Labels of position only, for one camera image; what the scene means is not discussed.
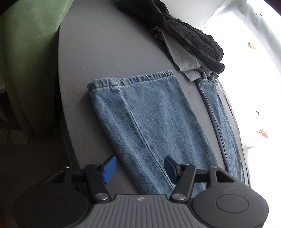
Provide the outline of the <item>blue denim jeans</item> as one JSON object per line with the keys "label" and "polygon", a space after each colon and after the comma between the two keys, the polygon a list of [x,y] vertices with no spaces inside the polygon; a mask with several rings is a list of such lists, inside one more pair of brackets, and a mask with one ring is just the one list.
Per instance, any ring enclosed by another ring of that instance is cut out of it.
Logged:
{"label": "blue denim jeans", "polygon": [[118,158],[143,194],[170,195],[166,156],[198,169],[215,153],[172,71],[101,78],[87,86],[92,106]]}

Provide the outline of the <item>grey garment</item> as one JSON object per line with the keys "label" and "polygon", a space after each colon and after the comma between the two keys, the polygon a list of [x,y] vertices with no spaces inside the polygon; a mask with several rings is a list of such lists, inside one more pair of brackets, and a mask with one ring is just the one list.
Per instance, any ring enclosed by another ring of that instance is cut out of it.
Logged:
{"label": "grey garment", "polygon": [[191,82],[197,79],[214,81],[218,75],[201,62],[189,49],[185,49],[168,31],[159,27],[152,29],[152,33],[161,39],[173,60],[177,71],[181,72]]}

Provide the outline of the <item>black garment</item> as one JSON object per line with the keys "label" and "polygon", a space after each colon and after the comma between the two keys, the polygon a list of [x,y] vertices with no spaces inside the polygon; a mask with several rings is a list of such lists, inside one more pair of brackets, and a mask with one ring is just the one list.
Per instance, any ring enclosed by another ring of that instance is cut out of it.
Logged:
{"label": "black garment", "polygon": [[157,18],[161,20],[159,28],[162,35],[175,39],[176,44],[193,54],[211,72],[220,74],[224,71],[225,66],[221,63],[223,49],[212,36],[172,17],[163,2],[153,1],[153,3],[159,13]]}

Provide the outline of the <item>white printed carrot cloth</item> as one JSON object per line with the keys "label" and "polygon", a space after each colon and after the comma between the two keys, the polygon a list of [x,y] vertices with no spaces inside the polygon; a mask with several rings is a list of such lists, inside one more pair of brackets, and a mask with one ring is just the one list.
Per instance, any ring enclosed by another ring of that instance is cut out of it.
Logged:
{"label": "white printed carrot cloth", "polygon": [[202,30],[223,48],[219,81],[250,186],[276,192],[280,182],[280,15],[265,1],[224,1]]}

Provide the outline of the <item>green fabric chair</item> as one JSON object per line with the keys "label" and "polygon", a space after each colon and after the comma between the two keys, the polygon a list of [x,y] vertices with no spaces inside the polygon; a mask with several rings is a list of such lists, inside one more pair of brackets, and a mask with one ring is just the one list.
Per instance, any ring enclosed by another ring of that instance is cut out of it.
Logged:
{"label": "green fabric chair", "polygon": [[60,124],[59,27],[72,1],[1,1],[1,73],[22,130],[55,133]]}

